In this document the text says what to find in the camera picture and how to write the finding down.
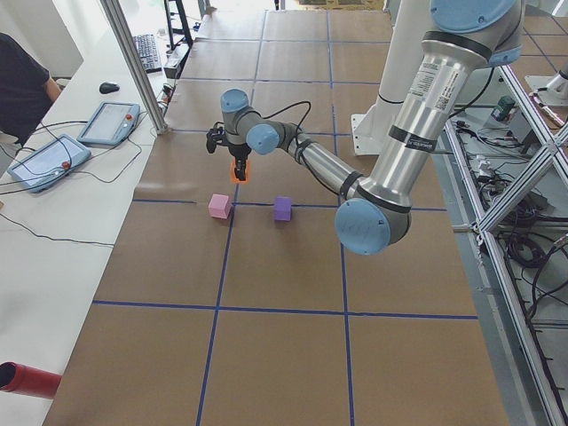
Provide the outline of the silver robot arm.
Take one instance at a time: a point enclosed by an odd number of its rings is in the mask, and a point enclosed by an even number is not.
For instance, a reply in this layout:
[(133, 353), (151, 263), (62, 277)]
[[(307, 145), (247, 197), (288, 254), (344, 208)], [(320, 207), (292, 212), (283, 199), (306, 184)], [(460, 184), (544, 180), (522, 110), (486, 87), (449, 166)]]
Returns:
[(388, 65), (412, 70), (414, 77), (407, 82), (406, 97), (398, 103), (368, 176), (331, 154), (299, 125), (259, 114), (239, 89), (222, 95), (223, 120), (209, 130), (207, 150), (226, 147), (238, 181), (246, 178), (251, 153), (285, 151), (342, 199), (335, 214), (341, 243), (360, 255), (379, 253), (408, 232), (410, 193), (470, 75), (518, 59), (524, 17), (521, 1), (400, 4)]

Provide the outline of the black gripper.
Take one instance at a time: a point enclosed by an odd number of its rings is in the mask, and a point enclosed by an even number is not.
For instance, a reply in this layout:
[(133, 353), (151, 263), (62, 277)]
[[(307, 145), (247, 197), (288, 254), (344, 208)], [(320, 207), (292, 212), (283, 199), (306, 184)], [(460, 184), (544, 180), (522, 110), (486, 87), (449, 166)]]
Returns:
[(230, 154), (235, 158), (233, 174), (236, 180), (247, 179), (247, 159), (251, 153), (248, 144), (232, 144), (228, 146)]

